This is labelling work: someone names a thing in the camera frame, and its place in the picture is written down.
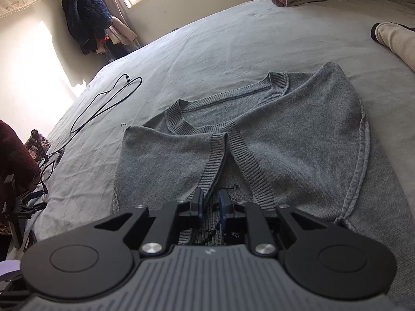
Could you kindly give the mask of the grey knit sweater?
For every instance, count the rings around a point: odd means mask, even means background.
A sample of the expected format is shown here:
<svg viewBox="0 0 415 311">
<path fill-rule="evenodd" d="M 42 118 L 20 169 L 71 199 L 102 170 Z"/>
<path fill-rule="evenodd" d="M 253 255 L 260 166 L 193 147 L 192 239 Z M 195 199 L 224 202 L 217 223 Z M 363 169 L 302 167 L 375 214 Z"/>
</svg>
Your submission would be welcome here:
<svg viewBox="0 0 415 311">
<path fill-rule="evenodd" d="M 414 219 L 371 131 L 361 98 L 333 62 L 271 72 L 200 100 L 177 100 L 122 140 L 113 210 L 157 210 L 203 190 L 207 216 L 185 242 L 224 243 L 218 194 L 270 210 L 294 206 L 386 245 L 397 259 L 390 297 L 414 303 Z"/>
</svg>

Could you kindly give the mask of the floral pouch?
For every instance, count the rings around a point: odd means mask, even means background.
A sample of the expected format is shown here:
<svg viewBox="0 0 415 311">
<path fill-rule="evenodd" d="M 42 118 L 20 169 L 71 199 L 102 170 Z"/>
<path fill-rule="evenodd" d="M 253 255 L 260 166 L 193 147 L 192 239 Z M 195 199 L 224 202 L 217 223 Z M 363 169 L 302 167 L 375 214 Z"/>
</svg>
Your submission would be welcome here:
<svg viewBox="0 0 415 311">
<path fill-rule="evenodd" d="M 40 134 L 38 130 L 33 129 L 31 131 L 30 137 L 25 143 L 25 147 L 37 163 L 41 160 L 49 160 L 47 157 L 47 152 L 50 148 L 49 141 L 42 134 Z"/>
</svg>

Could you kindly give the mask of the black smartphone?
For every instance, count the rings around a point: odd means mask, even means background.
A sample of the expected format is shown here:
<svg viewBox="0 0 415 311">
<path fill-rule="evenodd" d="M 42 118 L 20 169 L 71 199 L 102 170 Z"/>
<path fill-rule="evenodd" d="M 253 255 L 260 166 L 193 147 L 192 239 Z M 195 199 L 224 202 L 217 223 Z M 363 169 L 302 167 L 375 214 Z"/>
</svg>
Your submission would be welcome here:
<svg viewBox="0 0 415 311">
<path fill-rule="evenodd" d="M 23 252 L 26 252 L 32 245 L 37 243 L 37 238 L 33 230 L 31 230 L 27 236 Z"/>
</svg>

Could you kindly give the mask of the hanging dark clothes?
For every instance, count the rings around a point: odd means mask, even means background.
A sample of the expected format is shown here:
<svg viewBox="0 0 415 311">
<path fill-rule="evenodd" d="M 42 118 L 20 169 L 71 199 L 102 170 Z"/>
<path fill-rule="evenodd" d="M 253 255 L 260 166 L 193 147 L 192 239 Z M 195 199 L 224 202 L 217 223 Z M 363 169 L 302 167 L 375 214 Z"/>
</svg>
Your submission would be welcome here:
<svg viewBox="0 0 415 311">
<path fill-rule="evenodd" d="M 138 36 L 103 0 L 61 0 L 67 28 L 82 53 L 116 60 L 139 48 Z"/>
</svg>

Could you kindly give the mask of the purple knit garment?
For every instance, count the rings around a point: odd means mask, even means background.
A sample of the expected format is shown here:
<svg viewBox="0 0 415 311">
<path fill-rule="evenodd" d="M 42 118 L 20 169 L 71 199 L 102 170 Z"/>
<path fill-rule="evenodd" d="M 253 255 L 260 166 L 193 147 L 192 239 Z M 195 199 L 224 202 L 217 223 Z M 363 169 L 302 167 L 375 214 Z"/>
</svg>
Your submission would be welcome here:
<svg viewBox="0 0 415 311">
<path fill-rule="evenodd" d="M 3 260 L 0 262 L 0 276 L 15 272 L 20 269 L 19 260 Z"/>
</svg>

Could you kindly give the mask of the grey bed sheet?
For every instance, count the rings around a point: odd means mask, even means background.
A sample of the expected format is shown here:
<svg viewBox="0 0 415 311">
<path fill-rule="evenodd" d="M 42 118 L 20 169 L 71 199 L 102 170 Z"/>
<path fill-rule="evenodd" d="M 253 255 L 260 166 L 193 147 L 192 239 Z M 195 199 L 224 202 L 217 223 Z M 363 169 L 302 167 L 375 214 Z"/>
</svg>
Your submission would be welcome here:
<svg viewBox="0 0 415 311">
<path fill-rule="evenodd" d="M 184 26 L 105 66 L 49 134 L 64 147 L 46 173 L 46 208 L 27 224 L 38 240 L 109 216 L 124 131 L 178 99 L 198 100 L 254 83 L 268 72 L 313 72 L 338 63 L 360 94 L 414 210 L 414 73 L 370 38 L 374 23 L 414 25 L 388 0 L 282 8 L 240 4 Z"/>
</svg>

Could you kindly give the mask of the folded beige garment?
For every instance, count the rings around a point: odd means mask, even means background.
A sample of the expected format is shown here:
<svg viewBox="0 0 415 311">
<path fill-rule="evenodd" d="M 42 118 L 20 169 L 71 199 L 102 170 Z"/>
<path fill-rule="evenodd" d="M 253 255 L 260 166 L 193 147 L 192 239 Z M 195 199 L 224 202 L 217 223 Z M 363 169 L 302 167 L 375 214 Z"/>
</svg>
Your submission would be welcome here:
<svg viewBox="0 0 415 311">
<path fill-rule="evenodd" d="M 415 31 L 399 23 L 376 23 L 371 28 L 371 38 L 389 48 L 412 71 L 415 70 Z"/>
</svg>

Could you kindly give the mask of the person in red jacket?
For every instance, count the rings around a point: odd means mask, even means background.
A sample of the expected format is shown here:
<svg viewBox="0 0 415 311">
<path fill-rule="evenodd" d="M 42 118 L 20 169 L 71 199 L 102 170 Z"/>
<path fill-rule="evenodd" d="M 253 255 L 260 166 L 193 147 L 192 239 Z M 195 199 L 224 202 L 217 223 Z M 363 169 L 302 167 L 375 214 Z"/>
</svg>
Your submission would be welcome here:
<svg viewBox="0 0 415 311">
<path fill-rule="evenodd" d="M 0 127 L 1 209 L 3 209 L 7 199 L 4 185 L 6 177 L 14 175 L 18 191 L 32 192 L 39 182 L 41 171 L 16 132 L 3 121 Z"/>
</svg>

